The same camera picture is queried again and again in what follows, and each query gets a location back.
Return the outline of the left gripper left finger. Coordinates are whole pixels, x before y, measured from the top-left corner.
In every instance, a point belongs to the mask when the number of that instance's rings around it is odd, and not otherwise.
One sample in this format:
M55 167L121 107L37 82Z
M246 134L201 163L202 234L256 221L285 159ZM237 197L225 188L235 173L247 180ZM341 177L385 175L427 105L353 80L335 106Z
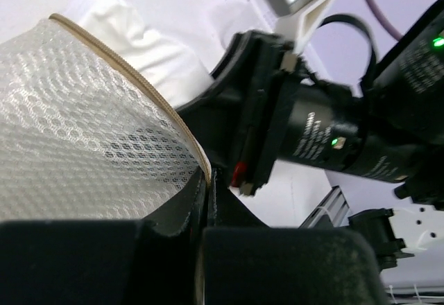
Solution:
M144 218L1 224L2 304L191 304L206 182Z

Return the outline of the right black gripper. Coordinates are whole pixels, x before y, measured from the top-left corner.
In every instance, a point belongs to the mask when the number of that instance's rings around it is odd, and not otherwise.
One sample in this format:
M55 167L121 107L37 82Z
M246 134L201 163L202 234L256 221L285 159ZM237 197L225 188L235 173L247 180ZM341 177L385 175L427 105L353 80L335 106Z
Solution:
M248 195L268 182L277 159L343 171L362 141L358 98L317 78L292 46L277 35L235 34L214 82L178 108L211 164L230 160L231 186Z

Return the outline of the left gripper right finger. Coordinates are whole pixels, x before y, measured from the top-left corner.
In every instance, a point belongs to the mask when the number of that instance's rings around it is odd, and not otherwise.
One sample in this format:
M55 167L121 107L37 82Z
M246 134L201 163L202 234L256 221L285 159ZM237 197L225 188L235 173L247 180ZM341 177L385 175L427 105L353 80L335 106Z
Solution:
M344 228L267 227L214 171L199 248L201 304L387 304L370 246Z

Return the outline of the white bra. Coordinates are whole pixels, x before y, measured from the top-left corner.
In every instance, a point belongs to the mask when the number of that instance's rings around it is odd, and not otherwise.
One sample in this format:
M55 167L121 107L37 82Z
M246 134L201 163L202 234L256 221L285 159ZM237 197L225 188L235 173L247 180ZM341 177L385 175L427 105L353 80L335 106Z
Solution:
M188 46L148 25L124 0L71 0L61 14L120 55L178 108L214 79Z

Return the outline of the round mesh laundry bag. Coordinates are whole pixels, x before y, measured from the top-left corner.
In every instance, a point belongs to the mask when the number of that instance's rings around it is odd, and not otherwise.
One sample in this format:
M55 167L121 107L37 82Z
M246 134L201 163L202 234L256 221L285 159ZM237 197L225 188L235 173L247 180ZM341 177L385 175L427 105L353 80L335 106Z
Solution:
M122 57L59 14L1 45L1 219L143 218L211 179L196 138Z

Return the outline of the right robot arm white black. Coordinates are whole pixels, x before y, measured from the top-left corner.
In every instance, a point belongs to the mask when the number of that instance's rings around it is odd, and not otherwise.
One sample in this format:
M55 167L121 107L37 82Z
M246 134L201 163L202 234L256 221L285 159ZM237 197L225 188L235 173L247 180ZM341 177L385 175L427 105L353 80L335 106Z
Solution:
M293 42L237 33L210 88L178 108L220 177L244 195L288 162L393 183L443 209L443 1L430 6L359 86L320 79Z

